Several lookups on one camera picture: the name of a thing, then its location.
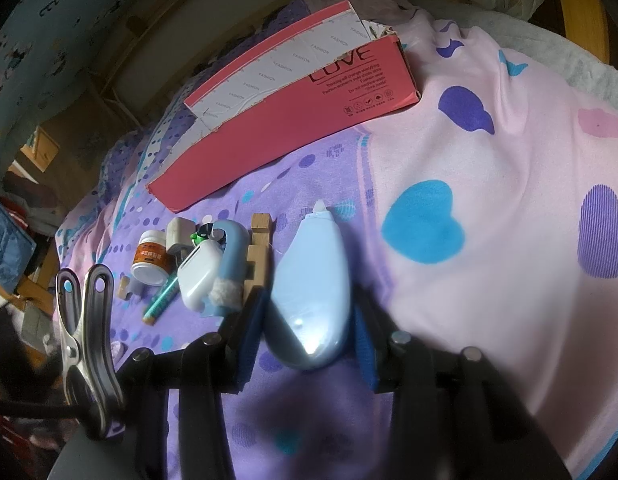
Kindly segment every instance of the blue heart pattern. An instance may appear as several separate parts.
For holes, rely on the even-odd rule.
[[[511,77],[520,75],[522,73],[522,70],[529,66],[527,63],[520,63],[519,65],[511,63],[509,60],[506,59],[505,53],[501,50],[498,51],[498,57],[500,58],[500,63],[504,63],[506,65],[506,71]]]
[[[460,252],[464,231],[451,216],[453,193],[441,180],[425,180],[405,190],[382,223],[382,237],[409,260],[444,262]]]

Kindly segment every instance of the teal pen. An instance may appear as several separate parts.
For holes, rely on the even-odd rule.
[[[149,307],[144,313],[144,316],[142,316],[142,321],[148,325],[153,325],[179,292],[178,272],[175,270],[169,276],[167,283],[165,283],[156,295],[151,298]]]

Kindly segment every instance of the metal screw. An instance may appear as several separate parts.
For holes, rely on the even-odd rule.
[[[464,357],[466,357],[468,361],[477,362],[482,359],[482,352],[475,346],[467,346],[467,348],[462,351],[462,354],[464,354]]]
[[[202,342],[208,346],[217,345],[222,342],[222,336],[217,332],[209,332],[202,336]]]
[[[411,334],[404,332],[404,330],[396,330],[391,334],[391,341],[396,343],[396,345],[406,345],[411,341]]]
[[[149,355],[151,355],[151,351],[148,348],[142,348],[134,354],[134,361],[144,361]]]

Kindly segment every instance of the blue foam pad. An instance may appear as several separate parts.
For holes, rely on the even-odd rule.
[[[380,378],[375,367],[374,346],[371,343],[371,338],[369,338],[362,314],[356,306],[354,307],[354,339],[362,378],[369,388],[375,391]]]

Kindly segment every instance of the green object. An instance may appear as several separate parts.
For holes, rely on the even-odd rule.
[[[147,311],[142,316],[142,321],[152,325],[167,309],[171,301],[180,292],[180,284],[178,283],[178,272],[175,270],[162,288],[151,298]]]
[[[191,235],[191,240],[193,242],[193,245],[197,247],[200,242],[204,242],[205,240],[207,240],[207,237],[204,235],[199,235],[198,233],[193,233]]]

